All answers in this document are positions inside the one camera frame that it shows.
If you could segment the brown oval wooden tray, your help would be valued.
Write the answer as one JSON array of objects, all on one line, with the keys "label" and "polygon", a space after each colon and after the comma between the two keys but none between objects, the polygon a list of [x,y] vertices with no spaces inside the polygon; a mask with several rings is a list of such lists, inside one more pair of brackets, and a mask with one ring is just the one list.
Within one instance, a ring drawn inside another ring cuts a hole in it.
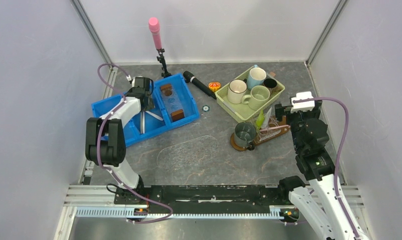
[{"label": "brown oval wooden tray", "polygon": [[286,117],[282,117],[282,121],[277,121],[275,116],[271,116],[268,120],[266,128],[260,128],[256,131],[256,136],[248,142],[247,147],[238,146],[235,142],[236,136],[233,133],[230,137],[231,146],[240,152],[246,150],[254,150],[256,146],[266,143],[272,139],[282,136],[290,131],[290,126],[286,122]]}]

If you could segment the white toothpaste tube red cap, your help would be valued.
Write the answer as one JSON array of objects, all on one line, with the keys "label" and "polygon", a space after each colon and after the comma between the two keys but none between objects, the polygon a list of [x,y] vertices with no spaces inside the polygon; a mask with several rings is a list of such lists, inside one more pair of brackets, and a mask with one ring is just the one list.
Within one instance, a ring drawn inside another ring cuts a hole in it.
[{"label": "white toothpaste tube red cap", "polygon": [[272,109],[273,109],[273,107],[270,107],[268,109],[268,111],[264,114],[264,121],[263,121],[263,123],[261,125],[261,129],[266,129],[266,128],[269,127],[269,120],[270,120],[270,117],[271,117]]}]

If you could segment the green toothpaste tube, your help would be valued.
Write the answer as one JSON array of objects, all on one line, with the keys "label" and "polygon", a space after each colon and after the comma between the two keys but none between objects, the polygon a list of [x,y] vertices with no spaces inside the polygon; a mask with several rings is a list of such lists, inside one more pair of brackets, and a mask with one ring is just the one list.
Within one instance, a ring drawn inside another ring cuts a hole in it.
[{"label": "green toothpaste tube", "polygon": [[255,121],[255,126],[256,126],[257,130],[261,129],[261,126],[262,126],[262,124],[264,122],[264,119],[265,119],[264,113],[263,113],[263,110],[261,110],[259,115],[258,115],[258,117],[257,117],[257,119],[256,119],[256,121]]}]

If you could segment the grey toothbrush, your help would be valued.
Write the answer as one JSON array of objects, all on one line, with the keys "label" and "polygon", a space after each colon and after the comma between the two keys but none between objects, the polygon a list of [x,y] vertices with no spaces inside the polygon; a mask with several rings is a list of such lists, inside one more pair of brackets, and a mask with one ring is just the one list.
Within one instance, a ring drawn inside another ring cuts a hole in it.
[{"label": "grey toothbrush", "polygon": [[141,120],[140,120],[140,132],[141,134],[145,134],[146,133],[146,124],[145,124],[145,112],[141,112]]}]

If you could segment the clear plastic toothbrush holder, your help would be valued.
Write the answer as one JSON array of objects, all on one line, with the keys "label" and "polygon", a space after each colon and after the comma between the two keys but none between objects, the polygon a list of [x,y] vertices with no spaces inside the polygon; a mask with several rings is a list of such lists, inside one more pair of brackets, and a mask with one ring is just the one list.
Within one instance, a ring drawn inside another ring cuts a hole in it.
[{"label": "clear plastic toothbrush holder", "polygon": [[[286,117],[284,116],[282,121],[277,121],[275,116],[271,116],[270,120],[269,120],[269,127],[276,127],[276,126],[282,126],[282,125],[286,125]],[[290,128],[286,127],[286,128],[280,128],[280,129],[276,129],[276,130],[268,130],[268,128],[264,128],[264,129],[260,129],[256,131],[256,138],[254,140],[254,143],[256,145],[260,145],[262,143],[265,143],[271,139],[277,138],[281,135],[286,134]]]}]

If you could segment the dark grey mug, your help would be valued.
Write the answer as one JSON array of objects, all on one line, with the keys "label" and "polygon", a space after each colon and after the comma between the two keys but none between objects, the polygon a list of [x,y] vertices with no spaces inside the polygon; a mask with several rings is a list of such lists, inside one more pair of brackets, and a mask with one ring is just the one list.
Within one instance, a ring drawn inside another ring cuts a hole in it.
[{"label": "dark grey mug", "polygon": [[255,149],[256,127],[248,122],[238,123],[234,129],[234,142],[240,148]]}]

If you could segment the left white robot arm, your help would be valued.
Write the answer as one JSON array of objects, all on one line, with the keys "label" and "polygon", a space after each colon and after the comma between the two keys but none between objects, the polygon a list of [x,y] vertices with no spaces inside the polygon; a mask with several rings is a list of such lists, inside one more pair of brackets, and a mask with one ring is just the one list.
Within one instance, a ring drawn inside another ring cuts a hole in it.
[{"label": "left white robot arm", "polygon": [[121,93],[117,104],[100,117],[91,117],[86,123],[86,159],[106,170],[119,188],[127,190],[127,198],[134,204],[146,200],[146,191],[139,174],[126,160],[124,126],[143,112],[154,108],[154,82],[142,76],[128,78],[131,84]]}]

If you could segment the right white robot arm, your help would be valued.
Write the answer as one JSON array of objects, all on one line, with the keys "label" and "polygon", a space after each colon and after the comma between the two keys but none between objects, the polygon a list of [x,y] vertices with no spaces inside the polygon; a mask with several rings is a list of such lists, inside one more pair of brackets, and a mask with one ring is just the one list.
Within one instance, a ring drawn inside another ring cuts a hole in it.
[{"label": "right white robot arm", "polygon": [[307,109],[275,106],[276,119],[286,119],[290,126],[297,167],[321,204],[298,176],[279,181],[278,199],[293,204],[321,240],[367,240],[343,194],[337,167],[325,149],[329,136],[327,124],[319,118],[321,104],[320,100],[314,101]]}]

